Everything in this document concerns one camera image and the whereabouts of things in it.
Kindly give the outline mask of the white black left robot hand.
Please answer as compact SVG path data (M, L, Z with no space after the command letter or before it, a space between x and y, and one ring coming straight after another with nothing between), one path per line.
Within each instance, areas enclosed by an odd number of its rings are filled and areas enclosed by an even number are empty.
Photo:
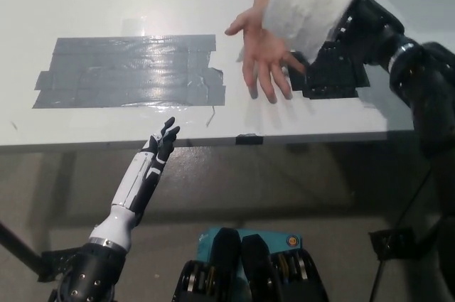
M129 252L132 230L139 225L180 131L171 117L144 144L129 164L110 206L109 215L91 232L89 242Z

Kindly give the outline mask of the bare person hand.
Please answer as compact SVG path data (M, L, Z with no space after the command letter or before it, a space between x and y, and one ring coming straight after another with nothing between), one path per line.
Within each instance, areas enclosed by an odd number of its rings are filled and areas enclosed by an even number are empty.
M243 35L242 74L250 96L255 98L261 89L267 100L275 104L277 86L285 99L292 98L291 86L282 66L294 68L300 73L304 66L291 54L286 43L262 27L264 9L252 6L239 14L226 28L225 35Z

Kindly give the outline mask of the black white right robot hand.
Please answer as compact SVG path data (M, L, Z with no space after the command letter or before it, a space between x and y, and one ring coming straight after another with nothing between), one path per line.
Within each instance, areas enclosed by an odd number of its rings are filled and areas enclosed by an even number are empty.
M309 67L305 84L317 87L368 87L364 65L386 28L404 33L401 22L375 0L355 0L335 36L326 41Z

